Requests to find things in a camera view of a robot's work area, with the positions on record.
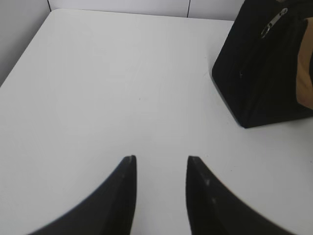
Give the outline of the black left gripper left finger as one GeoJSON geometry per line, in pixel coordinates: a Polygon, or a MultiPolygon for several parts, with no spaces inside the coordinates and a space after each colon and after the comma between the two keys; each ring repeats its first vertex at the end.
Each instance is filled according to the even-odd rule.
{"type": "Polygon", "coordinates": [[[79,205],[36,235],[129,235],[137,194],[134,155],[124,157],[110,176],[79,205]]]}

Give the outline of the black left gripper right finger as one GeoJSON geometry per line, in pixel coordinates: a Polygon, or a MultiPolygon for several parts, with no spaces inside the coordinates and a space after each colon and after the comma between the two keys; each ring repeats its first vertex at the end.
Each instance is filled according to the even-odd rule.
{"type": "Polygon", "coordinates": [[[186,171],[186,207],[194,235],[279,235],[271,223],[237,198],[199,157],[186,171]]]}

